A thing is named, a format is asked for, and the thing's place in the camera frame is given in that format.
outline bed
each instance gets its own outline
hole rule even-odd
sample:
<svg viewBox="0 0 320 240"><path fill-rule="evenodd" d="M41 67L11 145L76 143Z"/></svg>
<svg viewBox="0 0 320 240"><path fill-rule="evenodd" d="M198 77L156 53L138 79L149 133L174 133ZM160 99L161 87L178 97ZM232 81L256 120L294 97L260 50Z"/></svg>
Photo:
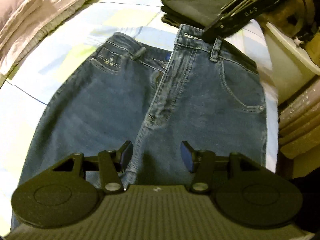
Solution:
<svg viewBox="0 0 320 240"><path fill-rule="evenodd" d="M0 89L0 235L10 230L10 198L37 123L52 95L116 31L172 50L178 29L161 22L161 5L161 0L89 0L38 43L7 77ZM266 167L274 172L277 93L270 82L272 65L263 33L252 20L227 40L253 59L261 73L267 104Z"/></svg>

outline jeans waistband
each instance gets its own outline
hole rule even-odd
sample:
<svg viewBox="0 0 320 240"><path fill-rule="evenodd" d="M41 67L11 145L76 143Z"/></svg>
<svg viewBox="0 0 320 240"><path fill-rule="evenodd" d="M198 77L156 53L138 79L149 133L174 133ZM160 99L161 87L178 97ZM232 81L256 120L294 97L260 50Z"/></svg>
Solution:
<svg viewBox="0 0 320 240"><path fill-rule="evenodd" d="M210 60L213 62L217 62L218 58L221 57L232 60L248 70L258 73L255 62L236 47L220 37L216 38L214 44L208 44L201 39L203 32L203 30L196 27L181 24L174 44L206 51L210 53Z"/></svg>
<svg viewBox="0 0 320 240"><path fill-rule="evenodd" d="M132 37L116 32L107 41L117 48L121 55L130 57L132 60L139 60L144 65L164 71L169 61L171 52L140 43Z"/></svg>

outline metal screw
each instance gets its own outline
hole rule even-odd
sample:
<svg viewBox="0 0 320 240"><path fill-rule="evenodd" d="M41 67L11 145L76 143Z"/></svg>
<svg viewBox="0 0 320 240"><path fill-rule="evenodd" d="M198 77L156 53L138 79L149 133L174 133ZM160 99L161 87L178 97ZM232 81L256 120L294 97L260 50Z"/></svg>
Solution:
<svg viewBox="0 0 320 240"><path fill-rule="evenodd" d="M109 190L109 191L116 191L121 188L121 185L119 183L111 182L111 183L108 183L105 188L106 190Z"/></svg>
<svg viewBox="0 0 320 240"><path fill-rule="evenodd" d="M193 189L196 191L205 191L209 188L208 184L204 182L197 182L192 185Z"/></svg>

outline round black disc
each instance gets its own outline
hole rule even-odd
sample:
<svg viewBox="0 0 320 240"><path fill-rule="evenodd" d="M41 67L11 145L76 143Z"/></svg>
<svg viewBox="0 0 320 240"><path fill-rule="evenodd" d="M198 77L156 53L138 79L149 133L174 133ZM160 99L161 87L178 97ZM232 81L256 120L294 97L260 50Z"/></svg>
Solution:
<svg viewBox="0 0 320 240"><path fill-rule="evenodd" d="M41 228L62 227L89 215L97 206L98 192L69 172L42 174L19 186L12 195L18 220Z"/></svg>
<svg viewBox="0 0 320 240"><path fill-rule="evenodd" d="M218 188L214 199L231 220L255 228L283 226L302 206L302 194L295 185L261 171L241 172Z"/></svg>

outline folded black clothing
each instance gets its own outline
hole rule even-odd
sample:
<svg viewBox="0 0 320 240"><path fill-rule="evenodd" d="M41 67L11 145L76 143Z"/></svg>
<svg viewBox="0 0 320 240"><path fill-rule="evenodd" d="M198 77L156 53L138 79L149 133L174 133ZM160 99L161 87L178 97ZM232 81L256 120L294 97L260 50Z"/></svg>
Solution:
<svg viewBox="0 0 320 240"><path fill-rule="evenodd" d="M175 22L175 21L167 18L167 17L166 17L166 14L162 16L161 21L162 21L163 23L169 24L170 26L173 26L173 27L177 27L177 28L180 27L180 23Z"/></svg>
<svg viewBox="0 0 320 240"><path fill-rule="evenodd" d="M164 19L167 19L171 22L175 22L175 26L177 28L180 27L180 24L186 24L186 25L190 25L190 26L193 26L193 27L196 27L196 28L199 28L199 29L204 29L204 26L187 18L187 17L184 17L184 16L181 16L181 15L178 15L177 13L175 13L174 11L172 11L169 7L166 7L164 8L164 6L161 7L161 10L163 12L167 12L163 18Z"/></svg>
<svg viewBox="0 0 320 240"><path fill-rule="evenodd" d="M186 23L186 18L208 26L220 13L221 8L230 0L161 0L165 12L174 15L181 23Z"/></svg>

